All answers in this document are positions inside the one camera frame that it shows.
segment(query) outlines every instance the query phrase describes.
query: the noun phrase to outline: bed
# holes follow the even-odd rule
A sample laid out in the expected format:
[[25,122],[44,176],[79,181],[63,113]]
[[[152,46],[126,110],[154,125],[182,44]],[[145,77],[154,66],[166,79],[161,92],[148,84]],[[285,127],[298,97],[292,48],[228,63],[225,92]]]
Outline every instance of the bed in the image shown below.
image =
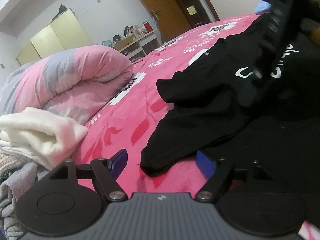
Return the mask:
[[[190,158],[167,173],[150,178],[140,169],[140,153],[158,122],[173,106],[166,104],[156,89],[157,79],[170,79],[212,47],[219,38],[243,32],[257,18],[245,15],[190,30],[151,52],[133,65],[134,76],[121,92],[98,111],[86,126],[89,133],[73,159],[77,164],[110,158],[124,148],[128,164],[117,182],[131,196],[133,192],[190,192],[194,195],[206,178]],[[81,185],[92,188],[91,181]]]

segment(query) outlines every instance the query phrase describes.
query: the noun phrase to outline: round metal bolt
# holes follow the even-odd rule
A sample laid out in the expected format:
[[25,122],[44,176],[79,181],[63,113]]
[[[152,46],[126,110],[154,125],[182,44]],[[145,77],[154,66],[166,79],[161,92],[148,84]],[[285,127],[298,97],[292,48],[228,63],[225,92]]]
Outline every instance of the round metal bolt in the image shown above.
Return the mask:
[[125,197],[125,193],[122,191],[113,191],[109,194],[109,197],[114,200],[121,200]]
[[202,200],[208,200],[208,199],[212,198],[212,193],[209,191],[201,191],[197,194],[197,197]]

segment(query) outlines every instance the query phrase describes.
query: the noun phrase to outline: circular pad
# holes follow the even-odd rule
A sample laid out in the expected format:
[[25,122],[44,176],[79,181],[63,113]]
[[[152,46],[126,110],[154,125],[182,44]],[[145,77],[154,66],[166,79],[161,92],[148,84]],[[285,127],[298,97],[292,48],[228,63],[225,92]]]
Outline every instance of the circular pad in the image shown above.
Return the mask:
[[273,181],[257,181],[228,191],[219,208],[233,227],[251,235],[271,237],[301,227],[306,217],[302,200]]
[[38,202],[38,208],[49,215],[58,215],[68,212],[74,205],[74,197],[66,193],[48,194],[43,196]]

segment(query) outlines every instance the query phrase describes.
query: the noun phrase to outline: gray cloth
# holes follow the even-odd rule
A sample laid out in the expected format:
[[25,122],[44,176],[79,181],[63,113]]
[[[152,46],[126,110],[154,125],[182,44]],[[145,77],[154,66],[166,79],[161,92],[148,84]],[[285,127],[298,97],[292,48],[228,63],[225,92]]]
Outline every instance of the gray cloth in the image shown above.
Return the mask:
[[0,227],[8,240],[17,240],[23,234],[14,214],[17,200],[47,173],[37,163],[27,163],[0,185]]

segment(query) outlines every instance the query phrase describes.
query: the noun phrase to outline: thermos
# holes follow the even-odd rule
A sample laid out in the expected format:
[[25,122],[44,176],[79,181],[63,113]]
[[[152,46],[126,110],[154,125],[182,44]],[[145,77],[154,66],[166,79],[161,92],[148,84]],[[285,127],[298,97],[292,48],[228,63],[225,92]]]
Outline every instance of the thermos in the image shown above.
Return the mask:
[[153,29],[152,29],[150,23],[148,23],[148,21],[145,21],[145,22],[143,23],[143,25],[144,25],[145,28],[147,29],[147,33],[153,31]]

